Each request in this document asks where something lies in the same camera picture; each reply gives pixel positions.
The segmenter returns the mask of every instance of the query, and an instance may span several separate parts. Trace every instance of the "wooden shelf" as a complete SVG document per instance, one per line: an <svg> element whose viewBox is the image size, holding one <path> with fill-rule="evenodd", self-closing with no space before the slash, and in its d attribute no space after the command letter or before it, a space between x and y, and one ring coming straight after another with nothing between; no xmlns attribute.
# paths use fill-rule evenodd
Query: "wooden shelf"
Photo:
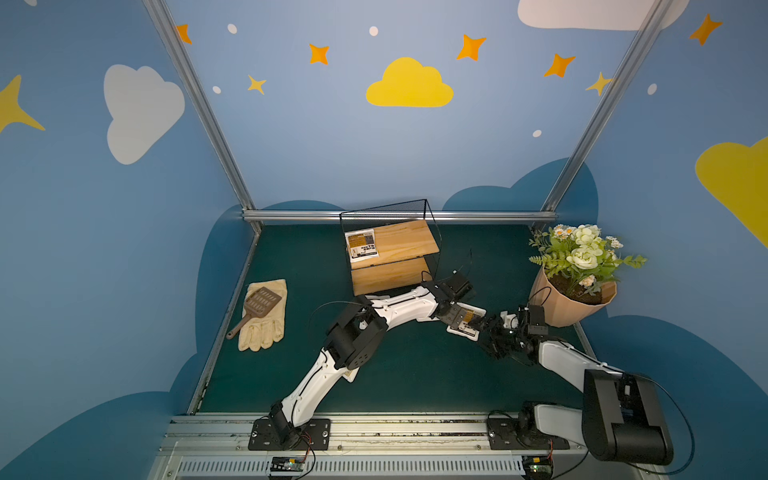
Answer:
<svg viewBox="0 0 768 480"><path fill-rule="evenodd" d="M440 251L426 220L376 227L373 233L379 256L352 263L352 270L410 260Z"/></svg>
<svg viewBox="0 0 768 480"><path fill-rule="evenodd" d="M426 220L395 223L373 229L379 256L352 263L355 295L380 292L430 280L425 255L440 249Z"/></svg>

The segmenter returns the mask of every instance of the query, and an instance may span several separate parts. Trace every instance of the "vent grille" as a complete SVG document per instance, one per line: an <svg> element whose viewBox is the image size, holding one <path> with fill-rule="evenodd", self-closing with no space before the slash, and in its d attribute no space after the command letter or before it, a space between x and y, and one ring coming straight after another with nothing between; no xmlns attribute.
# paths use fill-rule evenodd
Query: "vent grille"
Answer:
<svg viewBox="0 0 768 480"><path fill-rule="evenodd" d="M264 478L272 455L253 458L186 457L179 464L176 478ZM361 455L353 458L318 458L312 475L343 476L428 476L435 474L478 477L485 475L523 475L519 455Z"/></svg>

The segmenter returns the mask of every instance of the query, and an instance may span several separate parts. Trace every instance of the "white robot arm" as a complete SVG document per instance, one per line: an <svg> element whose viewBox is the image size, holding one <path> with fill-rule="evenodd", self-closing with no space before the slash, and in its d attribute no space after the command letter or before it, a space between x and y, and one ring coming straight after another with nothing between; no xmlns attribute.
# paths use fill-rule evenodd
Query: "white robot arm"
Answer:
<svg viewBox="0 0 768 480"><path fill-rule="evenodd" d="M548 335L544 310L520 306L516 315L485 317L485 311L459 303L472 286L461 274L444 283L422 282L393 298L358 297L327 332L312 368L293 392L272 405L269 418L286 449L299 441L300 427L336 382L352 382L381 343L384 334L412 320L441 320L448 331L477 340L495 358L513 353L528 357L557 373L584 395L582 410L546 403L524 406L518 418L518 437L552 436L586 445L599 460L668 465L673 449L655 387L643 376L633 376L597 362L564 340Z"/></svg>
<svg viewBox="0 0 768 480"><path fill-rule="evenodd" d="M346 318L351 312L355 312L354 315L358 316L358 321L355 322L354 318L352 322L347 323L345 327L347 329L358 329L361 333L364 333L369 328L368 320L366 319L366 312L374 312L377 319L383 319L386 323L386 330L389 331L396 326L400 326L403 323L411 320L417 320L420 322L437 320L431 318L431 315L438 307L438 302L435 296L429 292L424 286L417 286L415 289L408 293L404 293L399 296L395 296L387 299L374 299L370 300L370 306L365 308L359 308L352 306L351 309L342 313L342 317ZM334 325L329 331L329 335L333 331ZM376 333L380 332L378 325L372 326L372 329L378 328ZM379 336L372 336L376 341L374 349L381 341ZM336 348L336 358L332 354L330 349ZM347 364L341 362L339 364L338 346L330 346L326 342L320 350L320 354L317 356L317 361L312 365L312 368L306 374L304 379L299 383L293 392L283 399L282 411L285 418L293 424L294 427L301 426L308 422L312 415L315 413L315 409L319 405L320 401L325 397L331 388L336 384L340 378L344 377L348 382L352 382L357 375L357 371L360 365L366 362L372 352L363 353L362 358L358 362L352 361L354 365L353 369L350 369Z"/></svg>

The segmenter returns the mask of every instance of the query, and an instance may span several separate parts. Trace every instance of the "painted wall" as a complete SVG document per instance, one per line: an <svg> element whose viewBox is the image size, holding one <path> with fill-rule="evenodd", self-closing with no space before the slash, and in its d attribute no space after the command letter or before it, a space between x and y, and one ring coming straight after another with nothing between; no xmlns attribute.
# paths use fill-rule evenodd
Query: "painted wall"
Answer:
<svg viewBox="0 0 768 480"><path fill-rule="evenodd" d="M651 4L615 3L168 2L257 207L436 210L572 152Z"/></svg>
<svg viewBox="0 0 768 480"><path fill-rule="evenodd" d="M764 477L766 18L757 0L691 2L587 161L598 223L649 260L584 329L601 359L653 376L690 417L697 455L680 478ZM667 415L676 468L687 433Z"/></svg>
<svg viewBox="0 0 768 480"><path fill-rule="evenodd" d="M0 31L0 478L143 478L253 231L141 0Z"/></svg>

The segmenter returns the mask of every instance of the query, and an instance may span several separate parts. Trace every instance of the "glove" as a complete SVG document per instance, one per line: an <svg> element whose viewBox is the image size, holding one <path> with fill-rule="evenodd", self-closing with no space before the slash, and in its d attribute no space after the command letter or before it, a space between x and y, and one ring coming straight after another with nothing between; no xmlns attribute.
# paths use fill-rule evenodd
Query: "glove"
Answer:
<svg viewBox="0 0 768 480"><path fill-rule="evenodd" d="M251 283L246 292L246 298L253 295L259 288L265 286L282 297L274 308L264 318L252 318L240 329L240 337L237 339L237 348L242 352L251 349L258 352L260 349L268 349L273 342L279 342L285 336L285 315L288 287L285 280L272 280L270 282ZM243 318L247 315L243 308Z"/></svg>

